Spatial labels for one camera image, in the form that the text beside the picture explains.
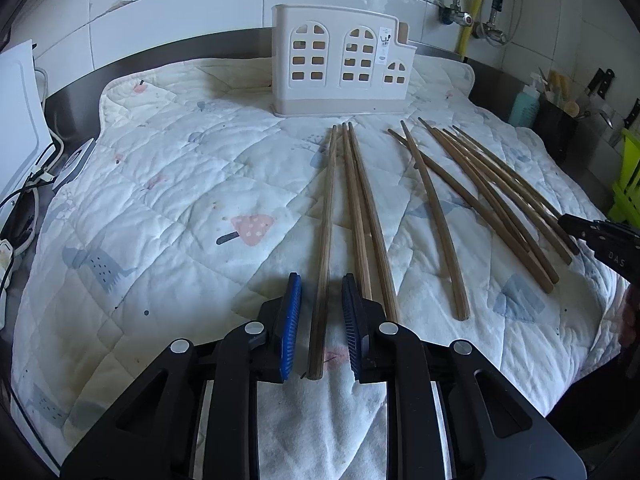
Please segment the person's hand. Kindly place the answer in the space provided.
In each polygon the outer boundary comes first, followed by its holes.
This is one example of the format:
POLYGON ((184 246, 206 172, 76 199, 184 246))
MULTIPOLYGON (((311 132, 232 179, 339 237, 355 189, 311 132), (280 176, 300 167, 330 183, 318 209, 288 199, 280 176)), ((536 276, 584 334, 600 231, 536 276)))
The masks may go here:
POLYGON ((620 315, 620 336, 618 336, 618 341, 623 348, 630 347, 637 338, 639 302, 640 290, 637 286, 629 285, 625 292, 622 314, 620 315))

